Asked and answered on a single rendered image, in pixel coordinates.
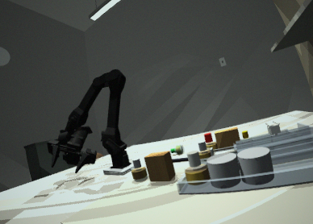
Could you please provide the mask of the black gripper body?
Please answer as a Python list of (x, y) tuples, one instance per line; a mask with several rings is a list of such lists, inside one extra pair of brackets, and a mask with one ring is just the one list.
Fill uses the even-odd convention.
[[(85, 142), (85, 139), (81, 135), (75, 135), (75, 134), (71, 135), (70, 141), (67, 142), (67, 147), (61, 145), (60, 141), (50, 139), (47, 142), (48, 152), (51, 153), (51, 145), (57, 145), (59, 148), (59, 154), (60, 154), (60, 151), (63, 151), (63, 152), (68, 152), (69, 154), (73, 154), (74, 156), (82, 156), (83, 155), (82, 153), (84, 152), (82, 151), (84, 142)], [(97, 152), (95, 150), (90, 150), (89, 148), (87, 148), (85, 153), (91, 156), (90, 164), (94, 164), (96, 161)]]

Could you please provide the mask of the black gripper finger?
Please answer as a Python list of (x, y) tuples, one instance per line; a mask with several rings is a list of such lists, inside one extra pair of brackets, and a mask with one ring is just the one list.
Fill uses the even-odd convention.
[(57, 145), (51, 145), (51, 154), (52, 154), (52, 168), (56, 163), (57, 157), (59, 157), (59, 148)]
[(85, 152), (82, 153), (83, 155), (81, 156), (80, 158), (80, 162), (78, 162), (78, 166), (76, 168), (76, 174), (77, 172), (85, 165), (85, 164), (90, 164), (90, 159), (91, 159), (91, 156)]

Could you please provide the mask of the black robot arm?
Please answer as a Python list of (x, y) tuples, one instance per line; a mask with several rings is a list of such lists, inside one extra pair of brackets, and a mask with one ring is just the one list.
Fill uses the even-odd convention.
[[(88, 112), (94, 100), (98, 97), (102, 88), (109, 87), (110, 101), (107, 118), (107, 126), (105, 131), (101, 131), (102, 145), (111, 154), (111, 168), (123, 169), (129, 166), (129, 156), (125, 151), (127, 144), (120, 140), (119, 133), (119, 107), (120, 98), (126, 83), (126, 77), (118, 69), (113, 69), (109, 73), (104, 73), (100, 77), (93, 80), (80, 105), (71, 112), (65, 130), (60, 130), (58, 136), (62, 145), (66, 145), (70, 141), (71, 135), (81, 135), (85, 140), (88, 134), (93, 133), (90, 126), (81, 127), (86, 123)], [(63, 153), (63, 160), (67, 164), (77, 165), (80, 162), (80, 156), (74, 156), (68, 152)]]

